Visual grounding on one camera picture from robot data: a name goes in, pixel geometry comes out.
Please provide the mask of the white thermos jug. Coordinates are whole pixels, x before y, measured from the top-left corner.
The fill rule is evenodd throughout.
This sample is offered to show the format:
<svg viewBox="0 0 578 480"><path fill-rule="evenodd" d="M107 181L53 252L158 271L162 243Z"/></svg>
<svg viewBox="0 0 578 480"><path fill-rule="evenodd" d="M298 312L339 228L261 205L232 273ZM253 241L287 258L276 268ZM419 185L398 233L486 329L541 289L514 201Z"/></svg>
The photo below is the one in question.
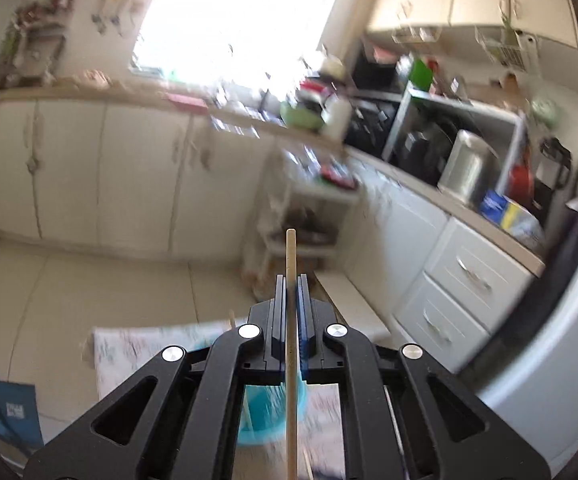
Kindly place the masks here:
<svg viewBox="0 0 578 480"><path fill-rule="evenodd" d="M324 125L320 129L320 134L332 142L342 143L346 137L352 111L352 104L345 96L330 96L322 112Z"/></svg>

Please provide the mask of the green bowl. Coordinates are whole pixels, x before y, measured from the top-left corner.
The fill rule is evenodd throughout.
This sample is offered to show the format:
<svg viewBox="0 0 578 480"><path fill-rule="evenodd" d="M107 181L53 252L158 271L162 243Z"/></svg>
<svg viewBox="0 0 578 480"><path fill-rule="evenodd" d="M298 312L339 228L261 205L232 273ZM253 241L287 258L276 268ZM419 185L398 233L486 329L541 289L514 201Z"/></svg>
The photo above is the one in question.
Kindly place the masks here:
<svg viewBox="0 0 578 480"><path fill-rule="evenodd" d="M288 128L318 131L324 125L319 114L288 101L280 104L280 117Z"/></svg>

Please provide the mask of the blue box on floor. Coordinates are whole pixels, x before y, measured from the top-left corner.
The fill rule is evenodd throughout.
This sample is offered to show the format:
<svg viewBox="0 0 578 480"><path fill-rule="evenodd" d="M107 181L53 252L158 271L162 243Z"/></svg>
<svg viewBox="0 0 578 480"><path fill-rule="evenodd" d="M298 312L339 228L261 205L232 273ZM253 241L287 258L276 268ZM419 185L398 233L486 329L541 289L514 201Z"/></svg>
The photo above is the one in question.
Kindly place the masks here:
<svg viewBox="0 0 578 480"><path fill-rule="evenodd" d="M0 380L0 437L30 451L44 446L34 385Z"/></svg>

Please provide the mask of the floral tablecloth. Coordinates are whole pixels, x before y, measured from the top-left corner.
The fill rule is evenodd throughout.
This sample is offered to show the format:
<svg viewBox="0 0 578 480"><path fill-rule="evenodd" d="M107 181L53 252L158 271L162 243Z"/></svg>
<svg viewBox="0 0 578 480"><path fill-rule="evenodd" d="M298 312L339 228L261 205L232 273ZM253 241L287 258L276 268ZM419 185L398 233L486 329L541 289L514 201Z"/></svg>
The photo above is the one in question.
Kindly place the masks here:
<svg viewBox="0 0 578 480"><path fill-rule="evenodd" d="M177 362L208 348L242 318L200 324L146 327L95 327L83 360L96 371L98 397L104 398L160 353ZM235 479L283 479L287 472L286 437L266 445L238 445ZM298 476L301 479L345 477L340 397L335 385L298 384Z"/></svg>

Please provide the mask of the steel pot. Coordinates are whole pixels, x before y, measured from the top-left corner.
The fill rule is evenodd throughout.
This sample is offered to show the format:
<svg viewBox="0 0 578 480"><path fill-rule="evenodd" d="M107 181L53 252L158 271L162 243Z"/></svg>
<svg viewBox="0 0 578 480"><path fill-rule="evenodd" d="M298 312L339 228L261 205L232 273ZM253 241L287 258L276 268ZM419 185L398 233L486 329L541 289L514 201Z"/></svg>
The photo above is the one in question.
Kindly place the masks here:
<svg viewBox="0 0 578 480"><path fill-rule="evenodd" d="M438 189L474 209L495 182L498 172L498 155L490 144L475 133L459 130Z"/></svg>

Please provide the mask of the white tiered storage rack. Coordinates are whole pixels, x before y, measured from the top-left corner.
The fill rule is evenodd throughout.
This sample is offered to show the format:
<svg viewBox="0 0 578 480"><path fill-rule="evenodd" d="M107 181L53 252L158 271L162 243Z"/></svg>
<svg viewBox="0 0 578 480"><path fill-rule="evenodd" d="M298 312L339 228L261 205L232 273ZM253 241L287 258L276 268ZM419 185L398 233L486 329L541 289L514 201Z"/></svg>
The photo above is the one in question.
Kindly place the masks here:
<svg viewBox="0 0 578 480"><path fill-rule="evenodd" d="M295 230L298 270L312 274L338 252L344 222L362 197L362 180L336 156L282 148L263 172L246 232L242 280L257 299L284 268L286 231Z"/></svg>

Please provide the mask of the wooden chopstick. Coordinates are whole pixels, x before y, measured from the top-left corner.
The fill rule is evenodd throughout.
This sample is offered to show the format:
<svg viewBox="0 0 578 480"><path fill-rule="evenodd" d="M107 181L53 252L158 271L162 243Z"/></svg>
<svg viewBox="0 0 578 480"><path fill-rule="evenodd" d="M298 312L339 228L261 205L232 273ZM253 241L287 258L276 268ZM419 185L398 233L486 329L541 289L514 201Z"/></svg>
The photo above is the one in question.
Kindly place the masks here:
<svg viewBox="0 0 578 480"><path fill-rule="evenodd" d="M296 286L296 233L286 233L286 445L287 478L298 478L298 317L295 307Z"/></svg>

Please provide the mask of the turquoise perforated plastic basket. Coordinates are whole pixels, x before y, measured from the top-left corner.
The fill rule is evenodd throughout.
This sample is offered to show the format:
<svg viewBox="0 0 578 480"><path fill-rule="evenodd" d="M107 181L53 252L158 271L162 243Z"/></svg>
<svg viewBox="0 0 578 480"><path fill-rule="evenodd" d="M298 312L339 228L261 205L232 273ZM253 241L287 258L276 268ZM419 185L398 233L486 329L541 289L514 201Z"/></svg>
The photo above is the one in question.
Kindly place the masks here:
<svg viewBox="0 0 578 480"><path fill-rule="evenodd" d="M286 436L286 385L246 386L238 431L238 445L266 445Z"/></svg>

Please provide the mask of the black toaster oven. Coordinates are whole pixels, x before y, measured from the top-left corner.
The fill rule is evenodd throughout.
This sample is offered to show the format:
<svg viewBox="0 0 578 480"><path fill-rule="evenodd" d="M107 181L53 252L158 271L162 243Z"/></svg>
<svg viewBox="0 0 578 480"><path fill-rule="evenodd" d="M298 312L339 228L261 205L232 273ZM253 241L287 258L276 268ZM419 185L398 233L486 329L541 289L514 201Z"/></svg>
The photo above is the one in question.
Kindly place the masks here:
<svg viewBox="0 0 578 480"><path fill-rule="evenodd" d="M368 155L381 158L389 139L402 98L397 94L351 96L352 114L344 144Z"/></svg>

